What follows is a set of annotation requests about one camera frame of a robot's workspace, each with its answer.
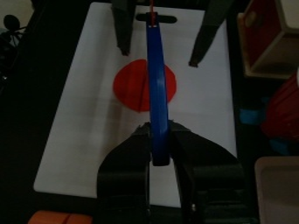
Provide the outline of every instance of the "black clamp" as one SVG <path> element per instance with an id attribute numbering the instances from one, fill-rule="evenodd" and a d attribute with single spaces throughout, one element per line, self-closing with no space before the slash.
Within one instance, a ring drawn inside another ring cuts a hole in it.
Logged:
<path id="1" fill-rule="evenodd" d="M 256 224 L 247 206 L 238 159 L 179 123 L 169 122 L 169 145 L 181 200 L 183 223 Z M 151 223 L 149 123 L 109 152 L 97 171 L 93 223 Z"/>

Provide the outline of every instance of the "white sheet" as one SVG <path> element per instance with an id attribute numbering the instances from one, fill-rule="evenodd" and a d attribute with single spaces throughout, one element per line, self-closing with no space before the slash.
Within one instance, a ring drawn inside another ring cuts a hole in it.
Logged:
<path id="1" fill-rule="evenodd" d="M 203 12 L 155 8 L 177 17 L 160 24 L 164 63 L 176 75 L 177 91 L 168 104 L 169 119 L 236 155 L 226 25 L 199 68 L 188 67 Z M 136 13 L 148 12 L 137 6 Z M 33 189 L 96 198 L 99 165 L 108 152 L 149 121 L 121 105 L 112 91 L 117 71 L 145 59 L 145 23 L 135 21 L 129 57 L 116 47 L 108 3 L 93 3 L 79 38 Z M 151 167 L 151 204 L 179 207 L 173 166 Z"/>

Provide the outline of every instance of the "dark table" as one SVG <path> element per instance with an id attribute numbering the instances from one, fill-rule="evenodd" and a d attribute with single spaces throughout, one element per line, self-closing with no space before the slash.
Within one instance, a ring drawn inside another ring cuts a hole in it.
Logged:
<path id="1" fill-rule="evenodd" d="M 19 60 L 0 95 L 1 224 L 27 223 L 33 213 L 41 209 L 89 215 L 95 212 L 95 199 L 33 191 L 35 176 L 89 3 L 88 0 L 43 0 L 28 24 L 28 34 L 19 45 Z M 260 108 L 260 97 L 271 96 L 282 81 L 251 80 L 243 76 L 236 15 L 247 3 L 246 0 L 238 1 L 228 14 L 228 54 L 238 158 L 244 167 L 248 202 L 258 211 L 254 164 L 259 157 L 275 153 L 259 127 L 240 123 L 239 109 Z M 181 1 L 160 1 L 156 4 L 191 7 Z M 180 223 L 180 209 L 153 206 L 153 223 Z"/>

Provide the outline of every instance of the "red circle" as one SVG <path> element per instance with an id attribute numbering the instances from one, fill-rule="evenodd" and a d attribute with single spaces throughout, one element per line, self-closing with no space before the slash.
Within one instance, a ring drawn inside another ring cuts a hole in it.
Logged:
<path id="1" fill-rule="evenodd" d="M 176 92 L 176 80 L 172 70 L 164 66 L 167 101 L 169 102 Z M 121 103 L 137 112 L 149 110 L 149 89 L 147 76 L 147 61 L 132 61 L 117 72 L 113 81 L 113 91 Z"/>

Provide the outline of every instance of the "wooden box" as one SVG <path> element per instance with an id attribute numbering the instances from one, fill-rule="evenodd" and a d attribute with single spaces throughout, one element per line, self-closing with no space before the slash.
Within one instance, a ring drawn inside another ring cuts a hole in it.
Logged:
<path id="1" fill-rule="evenodd" d="M 252 0 L 238 15 L 246 76 L 287 79 L 299 66 L 299 1 Z"/>

